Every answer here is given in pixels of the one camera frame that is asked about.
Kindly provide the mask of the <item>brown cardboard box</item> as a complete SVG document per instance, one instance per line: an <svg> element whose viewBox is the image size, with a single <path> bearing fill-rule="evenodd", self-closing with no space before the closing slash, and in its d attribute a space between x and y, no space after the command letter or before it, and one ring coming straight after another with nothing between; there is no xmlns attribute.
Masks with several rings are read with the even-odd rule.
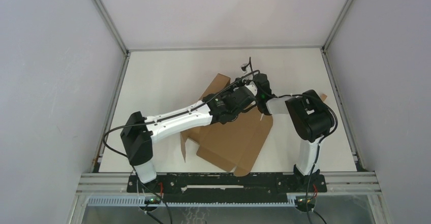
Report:
<svg viewBox="0 0 431 224"><path fill-rule="evenodd" d="M217 74L202 97L223 89L238 88L229 84L230 78ZM251 172L257 157L273 126L273 117L262 114L257 106L247 113L240 113L233 122L199 126L180 133L181 152L186 156L186 141L198 144L196 155L235 176Z"/></svg>

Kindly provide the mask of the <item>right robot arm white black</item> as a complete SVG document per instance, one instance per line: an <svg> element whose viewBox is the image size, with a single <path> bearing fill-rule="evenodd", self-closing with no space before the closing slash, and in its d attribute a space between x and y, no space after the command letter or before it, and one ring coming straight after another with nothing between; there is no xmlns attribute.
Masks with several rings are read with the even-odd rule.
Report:
<svg viewBox="0 0 431 224"><path fill-rule="evenodd" d="M299 157L294 165L294 186L299 191L308 191L314 185L313 174L317 166L321 143L337 128L334 111L313 89L300 94L275 95L270 88L267 75L254 73L234 80L236 87L253 85L255 104L266 115L289 115L295 131L301 138Z"/></svg>

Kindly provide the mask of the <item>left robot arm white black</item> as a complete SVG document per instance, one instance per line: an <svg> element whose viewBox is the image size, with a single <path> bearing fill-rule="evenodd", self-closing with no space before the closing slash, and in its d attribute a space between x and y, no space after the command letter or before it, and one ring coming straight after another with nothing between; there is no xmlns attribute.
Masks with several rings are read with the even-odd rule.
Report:
<svg viewBox="0 0 431 224"><path fill-rule="evenodd" d="M120 133L129 164L139 185L147 192L158 188L159 179L151 161L154 143L188 129L235 120L246 107L256 102L258 88L254 83L233 90L227 88L180 110L144 117L133 113Z"/></svg>

